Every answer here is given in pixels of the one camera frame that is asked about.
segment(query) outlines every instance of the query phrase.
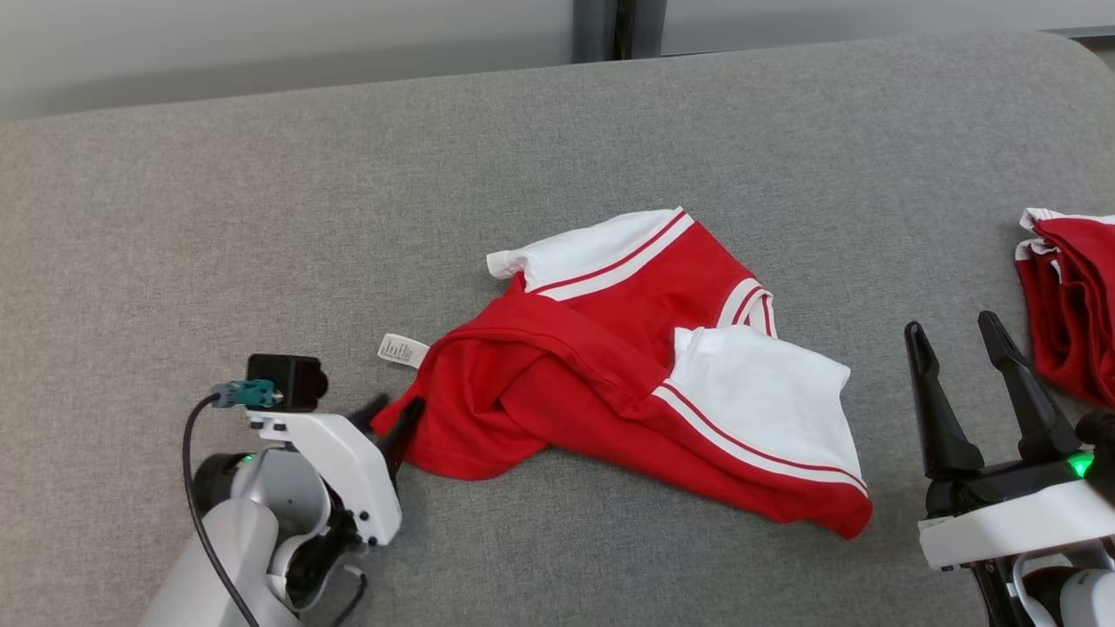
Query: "red fabric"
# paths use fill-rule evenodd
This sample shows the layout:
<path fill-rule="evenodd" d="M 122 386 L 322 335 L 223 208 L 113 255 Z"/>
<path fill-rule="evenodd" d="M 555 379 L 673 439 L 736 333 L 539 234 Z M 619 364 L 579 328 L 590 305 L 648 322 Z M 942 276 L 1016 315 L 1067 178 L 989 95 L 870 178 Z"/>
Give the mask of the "red fabric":
<path fill-rule="evenodd" d="M 1074 396 L 1115 407 L 1115 225 L 1056 218 L 1034 232 L 1059 249 L 1017 263 L 1034 367 Z"/>
<path fill-rule="evenodd" d="M 526 293 L 518 274 L 475 320 L 430 347 L 410 389 L 372 426 L 386 433 L 423 396 L 407 460 L 436 474 L 489 479 L 554 445 L 780 522 L 812 520 L 855 537 L 872 511 L 855 486 L 743 463 L 651 395 L 670 374 L 675 328 L 715 327 L 730 292 L 753 278 L 699 224 L 598 292 L 555 301 L 545 287 Z"/>

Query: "folded red garment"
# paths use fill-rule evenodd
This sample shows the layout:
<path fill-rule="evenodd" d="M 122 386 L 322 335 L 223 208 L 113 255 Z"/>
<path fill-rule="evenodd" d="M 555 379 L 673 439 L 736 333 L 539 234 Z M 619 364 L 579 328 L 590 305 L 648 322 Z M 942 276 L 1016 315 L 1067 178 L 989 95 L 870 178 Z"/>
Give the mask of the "folded red garment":
<path fill-rule="evenodd" d="M 849 369 L 776 338 L 770 292 L 680 208 L 488 255 L 506 293 L 430 347 L 408 460 L 496 476 L 553 445 L 777 521 L 860 533 Z"/>
<path fill-rule="evenodd" d="M 1018 245 L 1034 367 L 1057 387 L 1115 407 L 1115 216 L 1027 209 Z"/>

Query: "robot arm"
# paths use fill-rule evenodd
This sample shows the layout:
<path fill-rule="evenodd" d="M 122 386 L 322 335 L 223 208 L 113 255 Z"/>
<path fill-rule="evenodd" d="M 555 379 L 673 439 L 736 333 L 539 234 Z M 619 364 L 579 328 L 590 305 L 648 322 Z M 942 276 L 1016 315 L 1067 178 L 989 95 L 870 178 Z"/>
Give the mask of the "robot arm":
<path fill-rule="evenodd" d="M 331 575 L 350 557 L 388 544 L 401 523 L 395 474 L 421 399 L 377 441 L 357 426 L 368 424 L 367 408 L 359 417 L 312 413 L 327 387 L 317 359 L 253 355 L 248 380 L 215 388 L 215 406 L 246 406 L 261 438 L 281 443 L 209 457 L 187 495 L 220 568 L 259 625 L 300 625 L 299 614 L 320 599 Z M 370 412 L 384 405 L 380 397 Z M 358 598 L 367 582 L 360 576 Z M 140 625 L 241 627 L 249 620 L 195 534 Z"/>
<path fill-rule="evenodd" d="M 922 552 L 933 568 L 972 572 L 991 627 L 1115 625 L 1115 416 L 1082 419 L 1074 433 L 998 317 L 983 311 L 979 326 L 1007 383 L 1021 460 L 985 465 L 937 380 L 928 337 L 911 322 L 906 351 L 931 480 Z M 1073 566 L 1026 572 L 1029 560 L 1055 554 Z"/>

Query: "striped trim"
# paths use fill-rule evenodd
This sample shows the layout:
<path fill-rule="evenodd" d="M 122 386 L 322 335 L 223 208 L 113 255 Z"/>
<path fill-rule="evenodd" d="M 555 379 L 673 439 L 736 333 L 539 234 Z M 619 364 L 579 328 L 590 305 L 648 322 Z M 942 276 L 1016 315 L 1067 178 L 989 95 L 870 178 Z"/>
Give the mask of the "striped trim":
<path fill-rule="evenodd" d="M 689 425 L 692 426 L 694 430 L 696 430 L 697 433 L 699 433 L 705 440 L 708 440 L 733 457 L 749 466 L 775 474 L 818 483 L 845 483 L 855 486 L 863 493 L 864 496 L 867 495 L 867 486 L 863 480 L 844 469 L 802 464 L 789 460 L 783 460 L 775 455 L 770 455 L 769 453 L 764 453 L 753 446 L 748 446 L 747 444 L 744 444 L 743 442 L 728 435 L 723 430 L 717 427 L 712 421 L 708 419 L 708 417 L 705 416 L 705 414 L 701 413 L 696 405 L 686 398 L 685 395 L 678 389 L 677 385 L 677 382 L 666 379 L 662 382 L 662 385 L 658 386 L 658 388 L 656 388 L 651 394 L 665 401 L 670 408 L 685 418 L 686 422 L 688 422 Z"/>
<path fill-rule="evenodd" d="M 554 300 L 568 300 L 610 288 L 629 279 L 694 225 L 694 219 L 688 213 L 680 208 L 676 211 L 677 214 L 669 222 L 619 261 L 580 277 L 531 287 L 526 291 Z"/>
<path fill-rule="evenodd" d="M 770 309 L 770 301 L 774 298 L 769 291 L 763 289 L 753 278 L 739 281 L 739 284 L 731 290 L 724 307 L 720 309 L 720 317 L 716 321 L 717 328 L 730 327 L 731 325 L 747 325 L 757 331 L 777 338 L 774 330 L 774 311 Z M 754 311 L 757 305 L 762 305 L 762 316 Z"/>

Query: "red stripe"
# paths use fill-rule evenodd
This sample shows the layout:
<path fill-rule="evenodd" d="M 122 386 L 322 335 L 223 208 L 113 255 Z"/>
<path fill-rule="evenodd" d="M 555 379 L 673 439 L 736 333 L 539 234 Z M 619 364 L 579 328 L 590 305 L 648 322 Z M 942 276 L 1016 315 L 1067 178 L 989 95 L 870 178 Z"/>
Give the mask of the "red stripe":
<path fill-rule="evenodd" d="M 792 462 L 789 460 L 783 460 L 782 457 L 775 457 L 774 455 L 764 453 L 763 451 L 757 451 L 755 448 L 752 448 L 750 446 L 744 444 L 743 442 L 736 440 L 735 437 L 731 437 L 727 433 L 724 433 L 718 426 L 716 426 L 715 424 L 712 424 L 712 422 L 709 421 L 705 416 L 705 414 L 702 414 L 701 411 L 698 409 L 696 405 L 694 405 L 692 403 L 690 403 L 689 399 L 686 398 L 686 396 L 683 394 L 681 394 L 681 392 L 679 392 L 676 387 L 673 387 L 672 385 L 670 385 L 670 384 L 668 384 L 666 382 L 662 382 L 662 387 L 665 387 L 666 389 L 669 389 L 670 392 L 672 392 L 675 396 L 677 396 L 682 403 L 685 403 L 687 407 L 689 407 L 690 409 L 692 409 L 692 412 L 695 414 L 697 414 L 697 416 L 700 417 L 700 419 L 704 421 L 705 424 L 707 424 L 709 427 L 711 427 L 712 431 L 715 431 L 716 433 L 720 434 L 723 437 L 725 437 L 729 442 L 736 444 L 740 448 L 745 448 L 745 450 L 747 450 L 747 451 L 749 451 L 749 452 L 752 452 L 752 453 L 754 453 L 754 454 L 756 454 L 756 455 L 758 455 L 760 457 L 765 457 L 767 460 L 770 460 L 772 462 L 777 462 L 779 464 L 785 464 L 787 466 L 794 466 L 794 467 L 799 467 L 799 469 L 805 469 L 805 470 L 825 471 L 825 472 L 838 472 L 841 474 L 844 474 L 844 475 L 847 475 L 847 476 L 852 478 L 853 481 L 855 481 L 861 488 L 863 488 L 864 492 L 867 491 L 867 485 L 860 478 L 855 476 L 854 474 L 847 472 L 844 469 L 837 469 L 837 467 L 834 467 L 834 466 L 815 466 L 815 465 L 811 465 L 811 464 L 799 464 L 797 462 Z"/>
<path fill-rule="evenodd" d="M 554 288 L 560 288 L 560 287 L 563 287 L 563 286 L 568 286 L 570 283 L 576 283 L 576 282 L 580 282 L 580 281 L 584 281 L 584 280 L 591 279 L 593 277 L 599 277 L 600 274 L 603 274 L 604 272 L 610 272 L 610 271 L 619 268 L 620 266 L 623 266 L 628 261 L 631 261 L 631 258 L 633 258 L 634 255 L 637 255 L 640 252 L 642 252 L 643 250 L 646 250 L 647 247 L 649 247 L 650 244 L 655 243 L 659 238 L 661 238 L 663 234 L 666 234 L 666 232 L 670 230 L 670 226 L 673 226 L 675 224 L 677 224 L 678 220 L 681 220 L 685 215 L 686 215 L 686 213 L 683 211 L 681 213 L 675 215 L 673 220 L 670 220 L 670 222 L 666 226 L 662 226 L 662 229 L 660 231 L 658 231 L 657 233 L 655 233 L 653 238 L 647 240 L 641 247 L 634 249 L 633 251 L 631 251 L 630 254 L 628 254 L 623 259 L 617 261 L 615 263 L 612 263 L 611 266 L 607 266 L 604 268 L 601 268 L 600 270 L 597 270 L 595 272 L 589 272 L 588 274 L 581 274 L 580 277 L 573 277 L 572 279 L 565 279 L 564 281 L 558 281 L 556 283 L 550 283 L 549 286 L 545 286 L 545 287 L 542 287 L 542 288 L 539 288 L 539 289 L 534 290 L 534 293 L 540 293 L 540 292 L 543 292 L 545 290 L 551 290 L 551 289 L 554 289 Z"/>
<path fill-rule="evenodd" d="M 744 301 L 739 303 L 739 309 L 736 309 L 736 315 L 731 318 L 733 325 L 739 324 L 739 317 L 743 316 L 744 311 L 750 307 L 752 299 L 755 298 L 755 293 L 760 291 L 763 291 L 763 286 L 756 286 L 752 288 L 752 291 L 747 292 L 747 296 L 744 297 Z"/>
<path fill-rule="evenodd" d="M 767 301 L 767 297 L 764 296 L 763 297 L 763 319 L 766 320 L 766 324 L 767 324 L 767 335 L 770 336 L 770 337 L 774 337 L 774 334 L 770 332 L 770 309 L 766 306 L 766 301 Z"/>

